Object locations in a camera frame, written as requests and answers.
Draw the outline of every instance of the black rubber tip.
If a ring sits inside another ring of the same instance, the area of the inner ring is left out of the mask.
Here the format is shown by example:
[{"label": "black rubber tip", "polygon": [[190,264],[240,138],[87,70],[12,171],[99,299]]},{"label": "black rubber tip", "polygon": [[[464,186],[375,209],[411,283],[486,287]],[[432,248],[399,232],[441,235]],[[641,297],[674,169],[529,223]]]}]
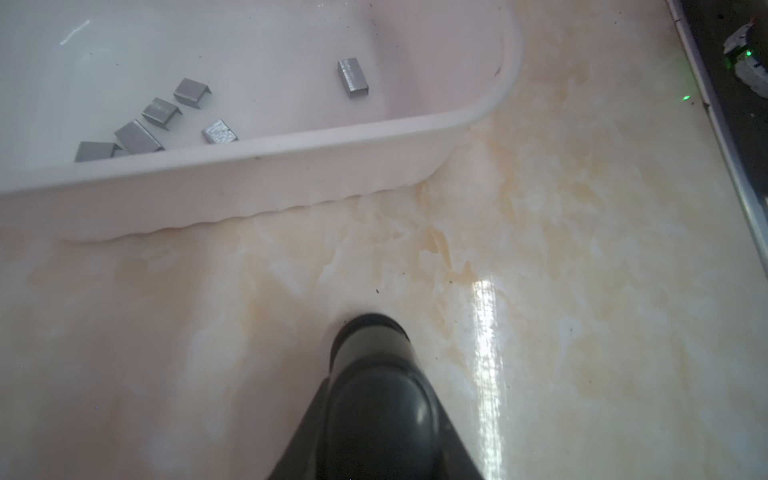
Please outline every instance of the black rubber tip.
[{"label": "black rubber tip", "polygon": [[344,342],[349,337],[351,337],[354,332],[369,326],[389,327],[395,330],[397,333],[402,334],[406,340],[409,341],[409,343],[411,341],[411,339],[408,338],[408,334],[400,326],[400,324],[389,318],[387,315],[382,315],[381,313],[366,313],[364,315],[357,316],[347,322],[346,325],[341,327],[341,330],[339,330],[339,332],[336,334],[336,338],[333,339],[333,344],[331,345],[331,361],[328,367],[329,371],[333,369],[333,361],[336,360],[336,354],[339,352],[341,345],[343,345]]}]

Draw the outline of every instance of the white plastic tray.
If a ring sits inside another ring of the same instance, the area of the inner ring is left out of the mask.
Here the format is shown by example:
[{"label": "white plastic tray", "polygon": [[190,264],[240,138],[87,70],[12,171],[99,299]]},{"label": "white plastic tray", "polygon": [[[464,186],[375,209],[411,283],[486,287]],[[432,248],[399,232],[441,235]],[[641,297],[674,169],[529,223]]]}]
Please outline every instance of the white plastic tray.
[{"label": "white plastic tray", "polygon": [[[521,47],[507,0],[6,2],[0,224],[103,239],[418,182],[447,130],[504,97]],[[367,97],[343,90],[350,57]],[[169,131],[142,121],[184,77],[213,91],[202,109]],[[74,164],[134,118],[167,151]],[[239,142],[204,143],[218,118]]]}]

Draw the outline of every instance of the metal edge strip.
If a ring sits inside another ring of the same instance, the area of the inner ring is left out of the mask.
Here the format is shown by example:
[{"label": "metal edge strip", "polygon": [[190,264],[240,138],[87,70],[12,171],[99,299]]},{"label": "metal edge strip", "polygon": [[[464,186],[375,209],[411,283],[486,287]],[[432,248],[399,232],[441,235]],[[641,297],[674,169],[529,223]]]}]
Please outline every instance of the metal edge strip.
[{"label": "metal edge strip", "polygon": [[683,43],[685,53],[694,70],[694,76],[699,84],[701,96],[710,105],[707,109],[707,115],[710,117],[710,123],[717,138],[717,143],[720,144],[720,151],[723,154],[728,174],[739,197],[746,222],[750,226],[757,254],[760,256],[760,262],[763,264],[763,271],[768,276],[768,211],[765,210],[765,207],[755,194],[755,190],[746,178],[746,172],[739,158],[739,152],[725,123],[723,109],[720,107],[720,102],[717,100],[714,87],[704,67],[704,62],[697,50],[696,41],[688,25],[688,20],[685,18],[683,6],[680,0],[667,0],[667,4],[672,13],[672,18],[677,28],[677,33],[680,35],[680,40]]}]

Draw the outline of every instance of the beige marble floor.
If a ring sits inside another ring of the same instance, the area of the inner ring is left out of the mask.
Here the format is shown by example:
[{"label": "beige marble floor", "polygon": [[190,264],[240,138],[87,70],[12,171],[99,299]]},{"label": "beige marble floor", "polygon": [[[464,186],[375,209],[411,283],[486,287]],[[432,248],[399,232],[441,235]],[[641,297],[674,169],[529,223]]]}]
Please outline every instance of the beige marble floor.
[{"label": "beige marble floor", "polygon": [[422,184],[0,232],[0,477],[263,478],[378,310],[488,480],[766,478],[768,283],[664,0],[518,13],[511,97]]}]

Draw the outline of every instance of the marble-patterned surface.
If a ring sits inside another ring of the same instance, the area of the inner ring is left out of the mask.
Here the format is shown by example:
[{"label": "marble-patterned surface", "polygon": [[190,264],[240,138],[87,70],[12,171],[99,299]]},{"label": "marble-patterned surface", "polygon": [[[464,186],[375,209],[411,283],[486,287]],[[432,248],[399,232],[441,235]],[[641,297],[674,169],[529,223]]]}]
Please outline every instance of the marble-patterned surface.
[{"label": "marble-patterned surface", "polygon": [[0,232],[0,477],[264,478],[369,310],[488,480],[767,477],[768,283],[664,0],[518,14],[512,95],[422,184]]}]

